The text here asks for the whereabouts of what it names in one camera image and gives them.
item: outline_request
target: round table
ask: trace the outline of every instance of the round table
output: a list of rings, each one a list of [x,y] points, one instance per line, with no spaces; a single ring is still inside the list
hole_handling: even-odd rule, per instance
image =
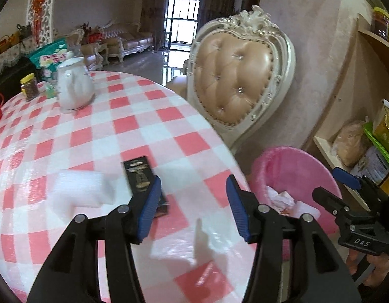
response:
[[[59,170],[105,174],[113,205],[76,210],[106,215],[128,203],[121,162],[146,155],[170,204],[149,237],[133,245],[148,303],[241,302],[254,249],[239,236],[225,193],[246,180],[209,123],[184,99],[150,80],[92,72],[92,104],[64,114],[56,99],[17,95],[0,120],[0,272],[22,301],[66,228],[47,206]],[[98,243],[101,297],[109,301],[104,243]]]

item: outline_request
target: trash can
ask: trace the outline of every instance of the trash can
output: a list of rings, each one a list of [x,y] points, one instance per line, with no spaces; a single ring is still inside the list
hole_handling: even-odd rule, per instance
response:
[[[319,210],[317,220],[327,235],[338,231],[335,217],[312,199],[312,192],[323,187],[342,198],[341,191],[331,173],[315,157],[303,150],[280,146],[270,148],[252,164],[251,191],[261,204],[271,205],[266,186],[277,192],[287,191],[295,201],[302,201]],[[289,259],[289,244],[283,246],[283,258]]]

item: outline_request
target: black box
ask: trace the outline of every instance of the black box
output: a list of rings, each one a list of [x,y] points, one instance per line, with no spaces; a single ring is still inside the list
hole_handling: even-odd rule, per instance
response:
[[[133,195],[139,195],[140,193],[145,192],[154,179],[154,173],[150,167],[147,156],[125,161],[123,162],[123,166]],[[168,214],[168,205],[169,203],[162,192],[154,217],[156,218]]]

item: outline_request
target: green tray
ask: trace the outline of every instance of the green tray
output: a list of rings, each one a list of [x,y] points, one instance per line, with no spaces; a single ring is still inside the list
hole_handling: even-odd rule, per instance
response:
[[[385,148],[382,146],[382,144],[373,136],[373,123],[366,123],[363,125],[364,133],[366,136],[370,139],[370,141],[376,146],[376,148],[381,152],[381,154],[384,156],[384,158],[389,163],[389,153]]]

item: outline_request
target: jar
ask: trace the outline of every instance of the jar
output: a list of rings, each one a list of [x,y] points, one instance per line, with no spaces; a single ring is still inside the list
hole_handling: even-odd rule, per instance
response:
[[[20,89],[25,96],[26,101],[31,101],[36,98],[40,93],[37,87],[37,80],[34,77],[34,73],[25,76],[20,80]]]
[[[371,32],[377,34],[389,43],[389,14],[385,10],[375,7],[373,9]]]

